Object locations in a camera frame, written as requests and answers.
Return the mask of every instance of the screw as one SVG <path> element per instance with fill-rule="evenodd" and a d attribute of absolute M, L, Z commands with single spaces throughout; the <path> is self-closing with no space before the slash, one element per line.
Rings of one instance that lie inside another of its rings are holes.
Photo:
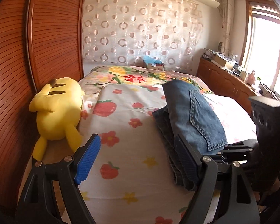
<path fill-rule="evenodd" d="M 69 161 L 72 160 L 72 156 L 66 156 L 66 157 L 64 158 L 64 160 L 67 161 L 67 162 L 69 162 Z"/>
<path fill-rule="evenodd" d="M 238 161 L 234 161 L 233 164 L 235 167 L 239 167 L 241 165 Z"/>
<path fill-rule="evenodd" d="M 35 166 L 36 167 L 39 167 L 39 166 L 41 166 L 42 165 L 42 162 L 41 161 L 37 161 L 36 163 L 35 163 Z"/>
<path fill-rule="evenodd" d="M 211 158 L 210 158 L 209 156 L 204 156 L 204 157 L 202 158 L 202 160 L 203 160 L 204 162 L 209 162 L 209 161 L 211 161 Z"/>

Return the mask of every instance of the wooden dresser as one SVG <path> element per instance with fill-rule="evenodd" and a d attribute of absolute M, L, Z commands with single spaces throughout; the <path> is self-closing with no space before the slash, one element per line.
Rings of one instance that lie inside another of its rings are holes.
<path fill-rule="evenodd" d="M 230 97 L 238 102 L 251 116 L 249 96 L 259 96 L 250 85 L 237 76 L 234 76 L 213 62 L 200 59 L 197 76 L 217 95 Z"/>

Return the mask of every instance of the curtain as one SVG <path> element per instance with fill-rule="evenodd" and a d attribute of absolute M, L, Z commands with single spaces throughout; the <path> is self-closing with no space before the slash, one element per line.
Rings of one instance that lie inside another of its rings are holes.
<path fill-rule="evenodd" d="M 229 39 L 234 19 L 234 0 L 222 0 L 223 2 L 223 43 L 221 53 L 229 55 Z"/>
<path fill-rule="evenodd" d="M 190 69 L 203 31 L 190 0 L 85 0 L 84 63 L 137 65 L 148 55 L 166 69 Z"/>

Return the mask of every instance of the denim jeans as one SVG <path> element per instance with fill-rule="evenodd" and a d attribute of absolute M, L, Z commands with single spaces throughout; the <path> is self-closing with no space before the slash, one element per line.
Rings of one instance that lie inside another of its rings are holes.
<path fill-rule="evenodd" d="M 202 155 L 212 155 L 227 144 L 225 131 L 198 87 L 172 80 L 163 84 L 163 90 L 167 106 L 153 112 L 153 117 L 163 137 L 175 183 L 191 189 L 193 183 L 175 151 L 174 137 L 182 134 Z"/>

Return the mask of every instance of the box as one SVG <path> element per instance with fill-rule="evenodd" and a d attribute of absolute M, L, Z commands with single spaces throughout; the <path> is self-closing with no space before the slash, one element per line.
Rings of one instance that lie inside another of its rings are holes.
<path fill-rule="evenodd" d="M 217 62 L 218 64 L 220 64 L 222 67 L 227 68 L 229 70 L 232 70 L 234 64 L 231 62 L 228 62 L 226 60 L 224 60 L 223 58 L 221 58 L 220 56 L 216 55 L 215 56 L 215 62 Z"/>
<path fill-rule="evenodd" d="M 146 64 L 146 68 L 162 71 L 164 69 L 164 65 L 162 65 L 162 64 Z"/>

